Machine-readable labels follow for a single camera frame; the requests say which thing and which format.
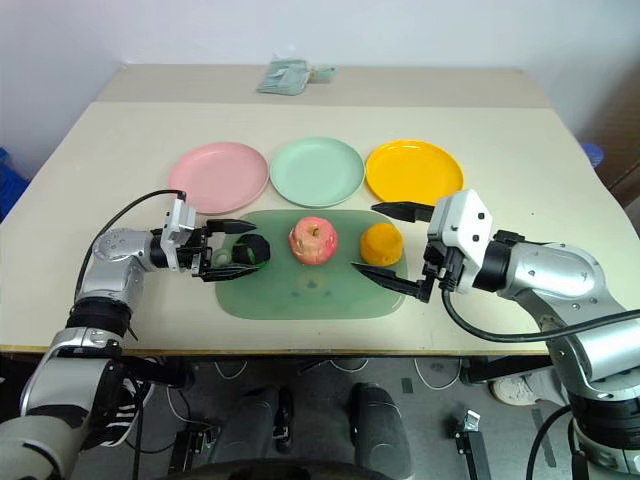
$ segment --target blue container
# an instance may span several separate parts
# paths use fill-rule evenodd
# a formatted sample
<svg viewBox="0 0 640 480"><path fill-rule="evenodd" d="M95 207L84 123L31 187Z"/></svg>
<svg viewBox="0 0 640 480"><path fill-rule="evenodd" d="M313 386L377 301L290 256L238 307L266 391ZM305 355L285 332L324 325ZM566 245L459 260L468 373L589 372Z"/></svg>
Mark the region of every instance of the blue container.
<svg viewBox="0 0 640 480"><path fill-rule="evenodd" d="M9 168L8 158L7 151L0 148L0 222L4 220L29 185L28 181Z"/></svg>

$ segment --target metal bracket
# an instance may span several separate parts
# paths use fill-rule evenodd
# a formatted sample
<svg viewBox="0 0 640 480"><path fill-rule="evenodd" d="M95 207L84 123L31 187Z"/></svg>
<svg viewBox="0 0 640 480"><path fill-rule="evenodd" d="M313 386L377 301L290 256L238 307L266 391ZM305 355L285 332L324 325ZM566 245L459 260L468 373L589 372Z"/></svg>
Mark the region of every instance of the metal bracket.
<svg viewBox="0 0 640 480"><path fill-rule="evenodd" d="M467 459L469 478L471 480L491 480L487 450L482 433L479 431L480 415L467 410L463 423L455 432L458 453Z"/></svg>

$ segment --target white table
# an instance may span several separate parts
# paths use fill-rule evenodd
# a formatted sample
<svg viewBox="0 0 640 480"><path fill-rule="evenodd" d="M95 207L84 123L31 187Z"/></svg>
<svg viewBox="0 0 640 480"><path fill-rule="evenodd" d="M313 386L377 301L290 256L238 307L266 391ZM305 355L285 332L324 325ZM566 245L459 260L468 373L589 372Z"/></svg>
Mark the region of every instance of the white table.
<svg viewBox="0 0 640 480"><path fill-rule="evenodd" d="M281 97L253 92L263 70L137 66L116 75L0 226L2 350L45 350L64 327L96 231L132 199L166 187L181 154L222 140L251 145L268 160L308 135L342 139L363 159L398 138L439 145L460 163L465 186L479 192L495 229L585 248L602 263L618 301L640 307L635 231L539 89L519 72L343 68L331 85ZM161 226L168 202L146 202L119 225ZM363 186L334 208L376 202ZM269 185L234 216L278 208L296 207ZM417 279L426 225L396 225L405 237L409 277ZM213 288L188 273L147 275L132 323L140 341L127 336L126 347L180 354L546 352L544 344L493 344L468 335L437 295L429 304L408 298L374 319L252 321L224 312ZM536 330L515 303L493 294L457 295L454 303L486 330Z"/></svg>

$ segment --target green cutting board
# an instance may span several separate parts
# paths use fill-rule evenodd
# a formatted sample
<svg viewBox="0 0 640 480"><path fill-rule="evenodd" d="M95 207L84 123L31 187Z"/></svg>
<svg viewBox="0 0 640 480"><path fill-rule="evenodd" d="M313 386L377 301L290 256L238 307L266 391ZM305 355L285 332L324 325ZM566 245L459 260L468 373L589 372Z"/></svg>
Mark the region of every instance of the green cutting board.
<svg viewBox="0 0 640 480"><path fill-rule="evenodd" d="M303 217L329 220L338 232L338 251L324 265L301 264L291 253L288 235ZM350 262L362 262L360 237L386 217L365 210L263 210L242 217L258 228L271 245L271 260L246 277L215 284L220 306L231 315L251 320L374 318L402 304L404 295L386 290L364 277ZM227 235L223 248L239 235ZM404 253L393 270L407 276Z"/></svg>

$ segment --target red apple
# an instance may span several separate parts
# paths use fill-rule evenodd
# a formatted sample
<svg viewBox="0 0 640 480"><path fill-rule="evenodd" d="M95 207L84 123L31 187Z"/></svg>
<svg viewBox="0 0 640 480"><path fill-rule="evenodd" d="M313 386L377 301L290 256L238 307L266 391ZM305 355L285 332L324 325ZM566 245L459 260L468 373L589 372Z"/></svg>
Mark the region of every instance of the red apple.
<svg viewBox="0 0 640 480"><path fill-rule="evenodd" d="M322 265L338 250L338 232L320 217L304 217L291 229L289 245L305 265Z"/></svg>

